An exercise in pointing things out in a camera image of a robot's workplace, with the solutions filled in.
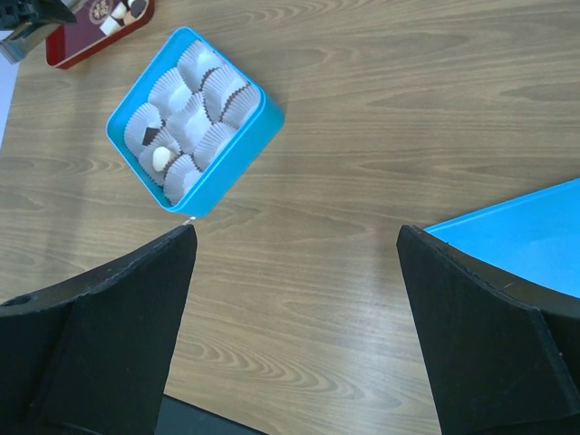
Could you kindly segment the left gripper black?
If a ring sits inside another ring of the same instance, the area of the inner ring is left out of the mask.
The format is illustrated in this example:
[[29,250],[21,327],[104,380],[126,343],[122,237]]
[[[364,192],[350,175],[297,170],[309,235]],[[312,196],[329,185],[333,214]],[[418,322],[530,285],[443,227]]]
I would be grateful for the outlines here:
[[1,0],[1,30],[21,24],[75,23],[73,11],[59,0]]

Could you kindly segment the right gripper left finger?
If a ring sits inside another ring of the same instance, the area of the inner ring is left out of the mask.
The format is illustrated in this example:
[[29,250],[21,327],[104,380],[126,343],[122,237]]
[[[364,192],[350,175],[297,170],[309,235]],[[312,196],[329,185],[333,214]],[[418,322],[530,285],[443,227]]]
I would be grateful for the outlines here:
[[151,434],[198,239],[180,225],[1,306],[4,434]]

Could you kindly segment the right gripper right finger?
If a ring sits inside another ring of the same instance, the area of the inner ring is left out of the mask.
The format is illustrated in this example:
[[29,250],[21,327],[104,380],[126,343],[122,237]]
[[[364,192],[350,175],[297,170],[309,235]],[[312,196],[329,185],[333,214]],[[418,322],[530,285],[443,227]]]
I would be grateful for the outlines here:
[[396,243],[445,434],[576,434],[579,301],[415,226]]

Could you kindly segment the metal tongs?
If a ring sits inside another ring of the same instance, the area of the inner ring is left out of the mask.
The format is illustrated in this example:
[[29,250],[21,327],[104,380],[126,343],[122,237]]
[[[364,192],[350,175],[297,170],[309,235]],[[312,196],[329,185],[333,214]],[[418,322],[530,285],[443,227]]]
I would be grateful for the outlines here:
[[59,26],[60,24],[21,24],[1,41],[1,54],[10,64],[20,63]]

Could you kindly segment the dark square chocolate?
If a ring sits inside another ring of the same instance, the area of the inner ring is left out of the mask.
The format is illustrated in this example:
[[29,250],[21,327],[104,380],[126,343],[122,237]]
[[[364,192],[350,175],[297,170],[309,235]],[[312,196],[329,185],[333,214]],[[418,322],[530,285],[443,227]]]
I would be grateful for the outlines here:
[[141,144],[143,146],[150,145],[150,143],[155,139],[159,132],[159,128],[147,127],[144,131]]

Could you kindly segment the white oval chocolate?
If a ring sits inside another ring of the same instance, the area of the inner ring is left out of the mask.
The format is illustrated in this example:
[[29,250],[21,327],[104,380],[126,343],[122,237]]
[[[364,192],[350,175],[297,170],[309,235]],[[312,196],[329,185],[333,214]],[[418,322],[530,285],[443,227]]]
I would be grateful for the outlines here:
[[165,168],[175,159],[176,153],[165,147],[159,146],[154,149],[151,163],[156,172],[163,172]]

